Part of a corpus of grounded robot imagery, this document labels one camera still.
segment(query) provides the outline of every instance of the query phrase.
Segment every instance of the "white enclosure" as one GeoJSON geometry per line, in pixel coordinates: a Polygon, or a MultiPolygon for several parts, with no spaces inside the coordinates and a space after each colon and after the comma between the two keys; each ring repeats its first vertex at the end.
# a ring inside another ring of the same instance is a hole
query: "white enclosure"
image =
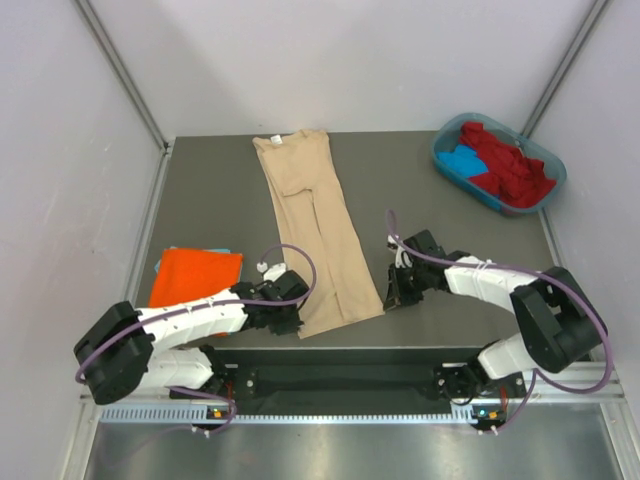
{"type": "Polygon", "coordinates": [[[94,0],[165,135],[519,129],[588,2],[94,0]]]}
{"type": "MultiPolygon", "coordinates": [[[[437,130],[466,111],[518,130],[590,2],[91,3],[174,139],[437,130]]],[[[606,319],[638,422],[640,5],[612,3],[534,139],[567,166],[552,233],[606,319]]],[[[73,1],[7,3],[0,39],[0,478],[53,479],[80,392],[72,348],[125,296],[164,152],[73,1]]]]}
{"type": "Polygon", "coordinates": [[[160,152],[71,2],[10,2],[0,25],[0,478],[57,478],[72,348],[123,296],[160,152]]]}
{"type": "Polygon", "coordinates": [[[616,368],[640,421],[637,147],[640,4],[616,1],[578,58],[534,139],[568,181],[549,215],[561,255],[607,319],[616,368]]]}

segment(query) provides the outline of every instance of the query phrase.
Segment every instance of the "orange cloth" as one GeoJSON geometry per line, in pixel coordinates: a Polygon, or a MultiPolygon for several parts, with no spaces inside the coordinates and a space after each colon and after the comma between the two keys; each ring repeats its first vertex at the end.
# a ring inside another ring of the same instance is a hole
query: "orange cloth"
{"type": "Polygon", "coordinates": [[[242,254],[192,248],[165,250],[149,307],[168,307],[209,297],[238,282],[242,254]]]}

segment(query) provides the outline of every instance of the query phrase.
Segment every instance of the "gray table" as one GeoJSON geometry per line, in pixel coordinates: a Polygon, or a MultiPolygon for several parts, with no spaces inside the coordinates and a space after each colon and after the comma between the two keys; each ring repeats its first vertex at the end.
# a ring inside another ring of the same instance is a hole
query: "gray table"
{"type": "MultiPolygon", "coordinates": [[[[505,218],[458,190],[434,169],[433,132],[331,134],[333,161],[374,282],[384,299],[384,212],[408,237],[429,228],[446,251],[537,269],[551,265],[537,216],[505,218]]],[[[259,279],[259,254],[278,242],[264,173],[251,136],[181,137],[174,147],[138,294],[147,304],[153,266],[169,246],[230,248],[245,255],[242,277],[259,279]]],[[[516,331],[514,318],[480,301],[429,292],[419,306],[300,340],[246,331],[221,347],[479,346],[516,331]]]]}

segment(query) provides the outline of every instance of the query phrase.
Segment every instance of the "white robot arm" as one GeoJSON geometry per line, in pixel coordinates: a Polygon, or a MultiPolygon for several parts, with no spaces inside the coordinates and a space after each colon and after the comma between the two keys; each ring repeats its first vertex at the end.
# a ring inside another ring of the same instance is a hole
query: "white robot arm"
{"type": "MultiPolygon", "coordinates": [[[[470,375],[480,386],[534,368],[558,373],[601,343],[582,308],[563,291],[533,275],[487,268],[490,261],[465,252],[446,255],[428,230],[403,243],[431,257],[477,267],[435,265],[411,255],[391,237],[387,242],[395,252],[395,262],[389,266],[385,310],[418,303],[425,290],[435,289],[475,297],[515,315],[520,333],[486,346],[469,361],[470,375]]],[[[570,287],[589,305],[567,270],[553,267],[544,273],[570,287]]]]}
{"type": "Polygon", "coordinates": [[[143,389],[201,389],[207,383],[221,381],[216,377],[220,366],[216,365],[213,349],[177,347],[248,328],[268,327],[275,334],[295,332],[302,324],[297,305],[277,306],[277,302],[300,298],[308,290],[296,272],[277,264],[264,272],[263,282],[258,285],[240,282],[194,302],[138,310],[129,302],[118,303],[78,342],[74,353],[82,365],[107,340],[135,326],[84,371],[85,383],[99,405],[143,389]],[[246,300],[269,305],[245,305],[246,300]]]}

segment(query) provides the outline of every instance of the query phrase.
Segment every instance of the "beige leggings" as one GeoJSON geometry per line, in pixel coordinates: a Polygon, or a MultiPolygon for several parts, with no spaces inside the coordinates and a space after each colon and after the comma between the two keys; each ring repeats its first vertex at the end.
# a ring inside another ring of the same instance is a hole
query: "beige leggings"
{"type": "MultiPolygon", "coordinates": [[[[381,315],[326,132],[301,130],[282,137],[282,143],[254,138],[253,144],[269,182],[280,241],[304,249],[318,271],[316,289],[300,311],[300,338],[381,315]]],[[[311,282],[304,258],[290,250],[284,257],[289,268],[311,282]]]]}

